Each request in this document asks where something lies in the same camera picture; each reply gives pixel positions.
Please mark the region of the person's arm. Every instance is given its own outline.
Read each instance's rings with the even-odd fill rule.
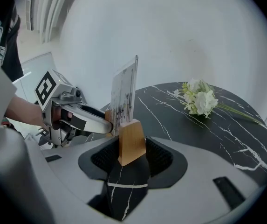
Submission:
[[[26,100],[14,96],[6,110],[5,116],[29,125],[37,125],[47,129],[42,121],[42,110],[39,105],[34,105]],[[55,108],[53,113],[53,121],[61,118],[61,108]]]

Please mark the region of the green stem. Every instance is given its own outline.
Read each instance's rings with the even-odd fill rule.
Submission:
[[[246,117],[246,118],[248,118],[248,119],[251,119],[251,120],[257,122],[258,124],[262,124],[262,123],[261,123],[260,121],[258,121],[257,119],[255,119],[255,118],[253,118],[253,117],[251,117],[251,116],[249,116],[249,115],[247,115],[247,114],[244,114],[243,112],[241,112],[241,111],[239,111],[239,110],[236,110],[236,109],[234,109],[234,108],[232,108],[232,107],[230,107],[230,106],[228,106],[228,105],[218,103],[217,107],[218,107],[218,108],[221,108],[221,109],[225,109],[225,110],[231,111],[231,112],[234,112],[234,113],[239,114],[239,115],[242,115],[242,116],[244,116],[244,117]]]

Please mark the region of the black marble table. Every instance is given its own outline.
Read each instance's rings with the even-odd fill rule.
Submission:
[[[209,118],[190,115],[174,91],[182,83],[149,86],[136,91],[133,118],[140,120],[145,136],[169,139],[211,151],[251,177],[257,186],[267,183],[267,127],[258,113],[244,100],[214,87],[219,102],[242,111],[259,125],[240,115],[214,109]],[[86,141],[103,138],[91,134]],[[116,162],[108,179],[113,218],[123,220],[147,194],[149,173],[143,172],[145,157],[122,167]]]

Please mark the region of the person's hand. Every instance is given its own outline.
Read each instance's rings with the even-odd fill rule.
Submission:
[[[61,119],[61,107],[54,107],[53,111],[53,121],[58,121]],[[68,112],[67,114],[68,118],[72,118],[72,113]]]

